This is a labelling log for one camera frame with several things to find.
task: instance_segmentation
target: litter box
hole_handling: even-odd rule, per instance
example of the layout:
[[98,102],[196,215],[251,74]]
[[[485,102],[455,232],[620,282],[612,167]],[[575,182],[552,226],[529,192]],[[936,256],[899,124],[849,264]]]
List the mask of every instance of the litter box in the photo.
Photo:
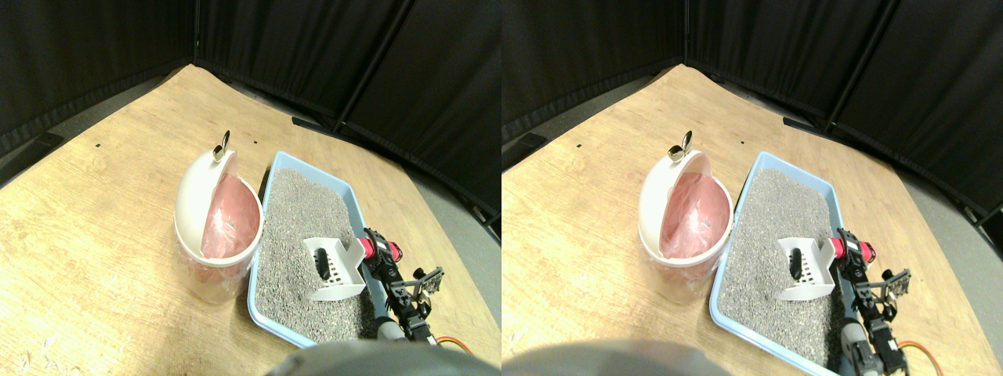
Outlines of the litter box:
[[[265,211],[265,226],[268,226],[268,198],[272,191],[272,179],[275,177],[275,171],[279,168],[291,168],[299,171],[304,176],[309,178],[311,181],[319,183],[321,185],[327,186],[334,190],[342,199],[345,200],[345,206],[348,207],[348,220],[352,224],[352,232],[358,238],[364,238],[366,235],[362,231],[365,229],[366,223],[362,219],[362,211],[359,210],[359,203],[355,199],[355,192],[352,191],[352,185],[349,185],[345,180],[335,177],[334,175],[317,168],[310,163],[296,158],[285,151],[279,151],[275,154],[275,159],[272,160],[271,173],[268,176],[268,184],[265,186],[265,200],[262,201],[262,208]],[[258,326],[264,328],[265,330],[279,336],[286,341],[289,341],[293,345],[299,346],[300,348],[314,346],[317,343],[313,340],[306,338],[299,333],[296,333],[292,329],[279,324],[272,319],[262,315],[258,312],[258,307],[255,305],[255,291],[258,285],[258,263],[261,258],[258,258],[251,266],[251,281],[248,284],[248,311],[251,311],[251,320],[258,324]],[[386,293],[383,291],[383,286],[369,275],[369,268],[362,268],[362,277],[366,280],[366,286],[369,287],[369,294],[373,298],[373,310],[376,317],[387,316],[385,304]]]
[[[741,221],[742,205],[745,202],[745,195],[748,194],[749,187],[752,186],[752,180],[755,178],[756,173],[758,173],[762,168],[777,169],[794,181],[800,182],[812,190],[817,191],[822,197],[825,198],[825,203],[828,204],[828,221],[832,226],[832,233],[835,234],[835,229],[843,227],[843,215],[840,213],[840,203],[835,199],[835,189],[832,187],[832,184],[797,167],[796,165],[791,164],[790,162],[787,162],[786,160],[776,157],[776,155],[770,154],[766,151],[760,151],[759,155],[755,159],[755,162],[752,164],[752,169],[749,171],[748,177],[745,178],[745,185],[742,187],[741,196],[738,197],[738,205],[735,207],[735,228],[738,227],[738,224]],[[729,240],[724,246],[720,261],[721,265],[717,268],[717,276],[714,278],[714,287],[710,293],[711,319],[713,319],[714,323],[721,328],[724,328],[725,330],[734,333],[736,336],[751,342],[766,352],[773,354],[777,358],[793,364],[804,372],[813,375],[835,375],[834,372],[826,369],[825,367],[805,359],[797,353],[788,350],[780,344],[773,342],[759,333],[752,331],[748,327],[739,324],[727,316],[724,316],[721,314],[721,311],[717,309],[717,298],[720,294],[721,281],[724,279],[724,271],[727,269],[728,251],[731,250],[731,243],[733,239],[734,238]],[[852,291],[850,283],[846,279],[840,277],[840,284],[843,289],[842,291]],[[853,298],[850,297],[849,299],[850,300],[848,300],[848,297],[844,295],[844,303],[847,307],[846,316],[856,318],[857,314],[852,308]],[[853,368],[851,367],[850,361],[847,360],[846,356],[841,353],[840,358],[840,374],[854,375]]]

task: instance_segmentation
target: orange cable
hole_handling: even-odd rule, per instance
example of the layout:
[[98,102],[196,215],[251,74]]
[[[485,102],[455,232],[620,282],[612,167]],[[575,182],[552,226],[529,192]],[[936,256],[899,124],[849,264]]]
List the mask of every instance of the orange cable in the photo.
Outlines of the orange cable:
[[930,350],[927,350],[926,347],[924,347],[923,345],[920,345],[920,343],[916,342],[916,341],[902,341],[902,342],[899,342],[899,348],[900,349],[904,349],[904,348],[907,348],[907,347],[910,347],[910,346],[915,347],[917,349],[920,349],[920,351],[922,351],[924,354],[927,354],[927,357],[930,358],[930,361],[934,363],[934,368],[937,369],[937,374],[938,375],[944,375],[944,371],[941,370],[941,368],[940,368],[940,363],[937,362],[937,359],[934,359],[934,354],[930,353]]
[[442,336],[435,339],[435,343],[442,343],[442,342],[450,342],[459,345],[459,347],[462,347],[463,351],[466,351],[467,354],[473,355],[473,352],[470,351],[470,348],[466,347],[466,345],[464,345],[463,342],[461,342],[458,339],[449,336]]

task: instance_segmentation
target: litter scoop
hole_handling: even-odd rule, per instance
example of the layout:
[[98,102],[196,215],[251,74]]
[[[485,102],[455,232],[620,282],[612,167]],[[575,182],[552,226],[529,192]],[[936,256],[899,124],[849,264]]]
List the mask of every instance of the litter scoop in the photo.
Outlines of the litter scoop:
[[357,238],[348,242],[347,250],[340,240],[333,238],[310,238],[303,244],[313,256],[317,275],[323,281],[323,287],[311,293],[308,299],[339,301],[362,293],[366,282],[359,274],[359,264],[366,251]]
[[777,241],[790,263],[790,277],[795,281],[776,296],[778,300],[809,301],[832,293],[835,283],[828,268],[835,258],[832,240],[826,239],[821,249],[814,239],[786,238]]

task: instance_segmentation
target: black backdrop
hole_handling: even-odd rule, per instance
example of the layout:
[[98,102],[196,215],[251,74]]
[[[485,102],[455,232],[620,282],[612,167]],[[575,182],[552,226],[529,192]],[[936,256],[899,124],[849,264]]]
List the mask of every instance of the black backdrop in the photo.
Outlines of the black backdrop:
[[195,1],[0,1],[0,155],[192,62]]
[[998,1],[200,4],[0,2],[0,153],[195,62],[347,120],[496,215],[499,141],[685,59],[835,120],[980,215],[1003,203]]
[[980,216],[1003,203],[1003,3],[902,2],[839,126]]
[[500,213],[500,12],[418,1],[350,109],[348,126]]
[[882,9],[880,1],[691,1],[685,63],[828,117]]
[[503,142],[683,57],[683,1],[504,5]]

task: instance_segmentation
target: wooden floor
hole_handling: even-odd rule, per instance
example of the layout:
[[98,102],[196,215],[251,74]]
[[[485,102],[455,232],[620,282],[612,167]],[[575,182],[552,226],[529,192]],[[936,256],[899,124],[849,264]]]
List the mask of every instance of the wooden floor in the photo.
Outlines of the wooden floor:
[[170,268],[178,183],[228,129],[256,189],[279,150],[352,184],[402,270],[445,270],[432,333],[499,364],[497,325],[399,165],[188,66],[0,190],[0,373],[264,374],[295,350],[251,321],[246,295],[206,304]]
[[[844,223],[885,269],[913,272],[892,323],[947,374],[1003,374],[926,222],[893,168],[785,126],[782,118],[677,66],[509,169],[503,181],[503,357],[567,341],[634,338],[702,349],[734,374],[798,370],[717,327],[706,300],[676,305],[641,278],[637,202],[644,177],[693,130],[737,200],[756,154],[769,151],[831,182]],[[914,375],[929,361],[906,349]]]

